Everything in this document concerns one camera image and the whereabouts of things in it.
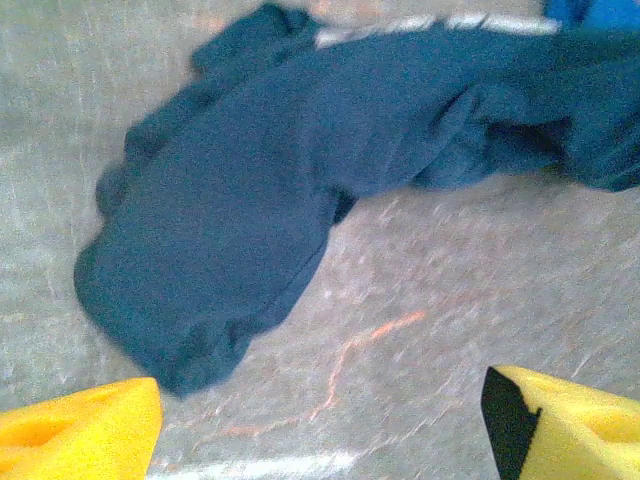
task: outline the blue garment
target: blue garment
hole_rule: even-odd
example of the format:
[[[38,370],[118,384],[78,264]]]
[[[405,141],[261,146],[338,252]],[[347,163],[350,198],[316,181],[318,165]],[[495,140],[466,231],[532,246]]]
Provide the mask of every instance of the blue garment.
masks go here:
[[[223,381],[285,319],[358,198],[546,165],[640,182],[638,34],[436,22],[318,48],[321,27],[269,4],[229,27],[99,182],[79,301],[178,395]]]
[[[544,14],[566,27],[640,27],[640,3],[636,0],[548,0]]]

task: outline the gray surface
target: gray surface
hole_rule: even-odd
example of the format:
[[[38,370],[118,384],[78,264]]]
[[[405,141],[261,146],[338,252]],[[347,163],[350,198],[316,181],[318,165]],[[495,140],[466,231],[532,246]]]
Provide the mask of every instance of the gray surface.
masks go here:
[[[0,0],[0,410],[140,372],[87,322],[72,265],[126,128],[249,2]],[[336,21],[504,1],[319,1]],[[485,369],[640,399],[640,193],[532,175],[364,201],[287,322],[225,385],[165,397],[152,478],[496,478]]]

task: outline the yellow sponge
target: yellow sponge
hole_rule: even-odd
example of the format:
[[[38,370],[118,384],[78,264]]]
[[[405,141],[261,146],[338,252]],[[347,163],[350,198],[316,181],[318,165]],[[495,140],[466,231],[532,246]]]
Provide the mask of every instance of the yellow sponge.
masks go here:
[[[0,480],[142,480],[161,426],[152,378],[0,413]]]
[[[502,480],[640,480],[640,403],[491,367],[482,413]]]

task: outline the blue object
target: blue object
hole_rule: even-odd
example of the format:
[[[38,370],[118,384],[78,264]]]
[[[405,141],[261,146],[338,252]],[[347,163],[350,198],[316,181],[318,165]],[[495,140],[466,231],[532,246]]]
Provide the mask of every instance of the blue object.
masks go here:
[[[565,27],[640,27],[640,3],[637,0],[548,0],[544,13]]]
[[[546,165],[640,183],[639,34],[436,22],[317,48],[321,27],[269,4],[229,27],[98,184],[79,301],[178,395],[285,319],[359,198]]]

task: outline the speckled floor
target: speckled floor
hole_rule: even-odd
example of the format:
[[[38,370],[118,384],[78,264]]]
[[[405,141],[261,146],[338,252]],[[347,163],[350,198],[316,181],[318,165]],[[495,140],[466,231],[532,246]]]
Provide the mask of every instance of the speckled floor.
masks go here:
[[[518,0],[300,2],[341,23],[537,14]],[[93,190],[189,52],[257,5],[0,0],[0,410],[139,375],[74,298]],[[487,366],[640,399],[640,191],[550,174],[360,203],[287,322],[226,384],[165,396],[150,478],[497,478]]]

